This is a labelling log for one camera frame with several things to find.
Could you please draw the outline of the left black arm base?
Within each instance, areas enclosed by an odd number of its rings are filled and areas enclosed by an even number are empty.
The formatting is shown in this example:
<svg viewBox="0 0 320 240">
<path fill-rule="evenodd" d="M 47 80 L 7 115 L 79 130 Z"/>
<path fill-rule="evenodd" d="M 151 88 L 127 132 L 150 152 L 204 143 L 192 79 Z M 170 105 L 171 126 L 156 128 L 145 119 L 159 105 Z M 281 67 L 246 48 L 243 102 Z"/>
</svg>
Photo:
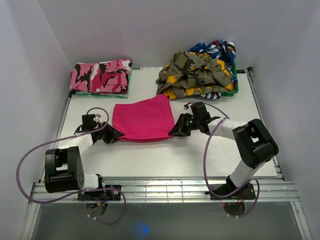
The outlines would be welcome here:
<svg viewBox="0 0 320 240">
<path fill-rule="evenodd" d="M 108 209 L 109 202 L 121 200 L 121 185 L 105 185 L 105 188 L 111 190 L 100 190 L 91 192 L 82 192 L 77 195 L 77 200 L 86 203 L 85 209 L 89 215 L 101 217 Z"/>
</svg>

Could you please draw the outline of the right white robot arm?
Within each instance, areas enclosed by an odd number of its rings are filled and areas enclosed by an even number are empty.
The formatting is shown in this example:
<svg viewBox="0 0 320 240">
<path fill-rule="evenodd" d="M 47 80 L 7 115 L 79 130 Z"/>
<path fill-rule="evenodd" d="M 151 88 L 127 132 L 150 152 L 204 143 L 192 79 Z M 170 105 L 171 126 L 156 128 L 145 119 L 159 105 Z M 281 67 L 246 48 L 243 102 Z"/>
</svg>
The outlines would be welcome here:
<svg viewBox="0 0 320 240">
<path fill-rule="evenodd" d="M 240 161 L 235 170 L 226 178 L 225 184 L 213 188 L 207 185 L 207 194 L 216 199 L 237 199 L 244 193 L 256 172 L 278 153 L 279 147 L 260 119 L 248 122 L 232 121 L 227 114 L 212 117 L 204 102 L 189 102 L 168 133 L 171 137 L 189 137 L 192 131 L 200 131 L 210 139 L 219 136 L 235 141 Z"/>
</svg>

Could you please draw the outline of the magenta pink trousers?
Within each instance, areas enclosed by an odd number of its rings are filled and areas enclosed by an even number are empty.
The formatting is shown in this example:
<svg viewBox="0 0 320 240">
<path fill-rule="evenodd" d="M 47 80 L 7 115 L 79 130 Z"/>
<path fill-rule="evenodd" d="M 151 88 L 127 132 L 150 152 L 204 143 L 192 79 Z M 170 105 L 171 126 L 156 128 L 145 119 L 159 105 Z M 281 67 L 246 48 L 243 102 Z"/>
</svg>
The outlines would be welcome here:
<svg viewBox="0 0 320 240">
<path fill-rule="evenodd" d="M 112 126 L 124 135 L 122 142 L 150 143 L 170 138 L 174 127 L 170 100 L 160 94 L 153 98 L 130 104 L 116 104 L 112 114 Z"/>
</svg>

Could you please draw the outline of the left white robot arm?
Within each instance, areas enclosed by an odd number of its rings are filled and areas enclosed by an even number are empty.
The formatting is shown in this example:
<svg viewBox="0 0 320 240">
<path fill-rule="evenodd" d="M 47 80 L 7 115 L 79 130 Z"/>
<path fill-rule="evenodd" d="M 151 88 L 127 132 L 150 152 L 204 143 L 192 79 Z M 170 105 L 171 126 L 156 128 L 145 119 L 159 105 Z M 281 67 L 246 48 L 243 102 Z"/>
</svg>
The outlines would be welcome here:
<svg viewBox="0 0 320 240">
<path fill-rule="evenodd" d="M 75 131 L 75 138 L 59 148 L 45 152 L 44 184 L 48 193 L 84 190 L 95 199 L 106 195 L 104 179 L 98 173 L 84 172 L 82 155 L 98 141 L 112 144 L 125 134 L 100 120 L 98 114 L 82 116 L 82 125 Z"/>
</svg>

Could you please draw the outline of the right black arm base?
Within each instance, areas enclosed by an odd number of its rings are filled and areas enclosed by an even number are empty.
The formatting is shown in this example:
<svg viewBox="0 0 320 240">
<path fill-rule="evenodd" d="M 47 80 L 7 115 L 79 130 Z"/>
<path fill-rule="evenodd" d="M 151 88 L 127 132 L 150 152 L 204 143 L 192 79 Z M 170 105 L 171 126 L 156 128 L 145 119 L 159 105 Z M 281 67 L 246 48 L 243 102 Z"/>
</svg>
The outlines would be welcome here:
<svg viewBox="0 0 320 240">
<path fill-rule="evenodd" d="M 260 196 L 260 187 L 258 186 L 257 190 L 255 190 L 252 183 L 247 183 L 241 188 L 233 188 L 227 183 L 215 189 L 214 186 L 210 185 L 213 194 L 210 191 L 205 194 L 210 195 L 211 200 L 230 200 L 230 202 L 222 202 L 222 208 L 228 217 L 240 218 L 246 216 L 256 206 Z M 249 210 L 246 210 L 246 200 L 253 200 Z"/>
</svg>

